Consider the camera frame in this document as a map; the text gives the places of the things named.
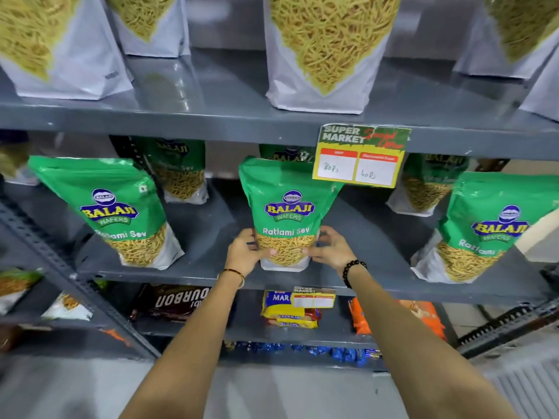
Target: person's arm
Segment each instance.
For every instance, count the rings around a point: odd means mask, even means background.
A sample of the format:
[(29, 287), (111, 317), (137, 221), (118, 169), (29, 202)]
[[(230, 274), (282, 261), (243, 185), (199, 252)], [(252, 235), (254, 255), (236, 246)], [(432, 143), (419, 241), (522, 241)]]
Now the person's arm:
[[(242, 230), (229, 246), (225, 269), (247, 276), (256, 262), (276, 254), (255, 251), (251, 229)], [(144, 378), (120, 419), (199, 419), (217, 366), (229, 311), (242, 280), (223, 272), (215, 286), (173, 338)]]
[[(304, 249), (341, 276), (356, 257), (338, 232), (320, 229), (328, 246)], [(361, 265), (349, 269), (374, 340), (410, 419), (514, 419), (512, 406), (465, 358), (392, 298)]]

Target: brown biscuit packet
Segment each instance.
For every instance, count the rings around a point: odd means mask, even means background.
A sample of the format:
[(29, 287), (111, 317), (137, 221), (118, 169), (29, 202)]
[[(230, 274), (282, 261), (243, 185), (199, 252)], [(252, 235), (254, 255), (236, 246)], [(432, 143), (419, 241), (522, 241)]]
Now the brown biscuit packet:
[(145, 284), (133, 303), (130, 319), (151, 316), (185, 322), (206, 298), (210, 289), (194, 285)]

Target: forearm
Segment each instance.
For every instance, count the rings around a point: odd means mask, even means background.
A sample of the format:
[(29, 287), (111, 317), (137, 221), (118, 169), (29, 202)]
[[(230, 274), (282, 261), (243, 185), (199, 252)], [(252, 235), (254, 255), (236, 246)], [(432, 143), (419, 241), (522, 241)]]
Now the forearm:
[(224, 272), (158, 359), (121, 419), (194, 419), (204, 414), (227, 318), (241, 280)]
[(352, 267), (349, 282), (411, 419), (516, 417), (466, 359), (388, 295), (364, 267)]

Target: bracelet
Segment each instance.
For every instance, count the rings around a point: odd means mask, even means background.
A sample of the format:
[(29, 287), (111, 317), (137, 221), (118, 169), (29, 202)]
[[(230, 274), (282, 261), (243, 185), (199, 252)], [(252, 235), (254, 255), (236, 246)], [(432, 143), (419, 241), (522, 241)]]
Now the bracelet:
[(239, 288), (237, 288), (237, 289), (241, 289), (242, 287), (244, 287), (245, 276), (244, 276), (243, 274), (241, 274), (241, 272), (239, 272), (238, 270), (235, 270), (235, 269), (224, 269), (224, 270), (222, 270), (219, 274), (217, 274), (217, 277), (219, 278), (219, 276), (220, 276), (223, 272), (226, 272), (226, 271), (236, 273), (236, 274), (239, 275), (239, 276), (241, 277), (241, 279), (243, 280), (243, 281), (241, 282), (241, 285), (239, 285)]
[(349, 289), (352, 289), (348, 281), (349, 268), (355, 265), (362, 265), (365, 269), (368, 269), (367, 264), (364, 261), (357, 260), (357, 259), (352, 260), (346, 264), (346, 267), (344, 267), (344, 272), (342, 273), (342, 279), (344, 280), (346, 287), (348, 287)]

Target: person's hand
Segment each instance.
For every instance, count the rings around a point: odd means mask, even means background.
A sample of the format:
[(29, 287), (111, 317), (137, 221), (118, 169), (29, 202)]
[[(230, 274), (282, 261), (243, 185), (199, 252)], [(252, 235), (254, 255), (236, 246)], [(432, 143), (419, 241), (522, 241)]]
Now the person's hand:
[(272, 257), (277, 254), (273, 248), (262, 248), (258, 250), (254, 240), (254, 233), (251, 228), (243, 229), (240, 234), (229, 244), (227, 251), (227, 260), (225, 260), (225, 269), (234, 269), (247, 276), (252, 270), (256, 262), (266, 257)]
[(340, 277), (344, 272), (346, 264), (352, 260), (356, 260), (355, 254), (349, 248), (346, 239), (334, 230), (331, 226), (322, 225), (318, 240), (325, 243), (325, 247), (304, 247), (303, 254), (311, 256), (312, 260), (318, 263), (325, 263), (331, 266)]

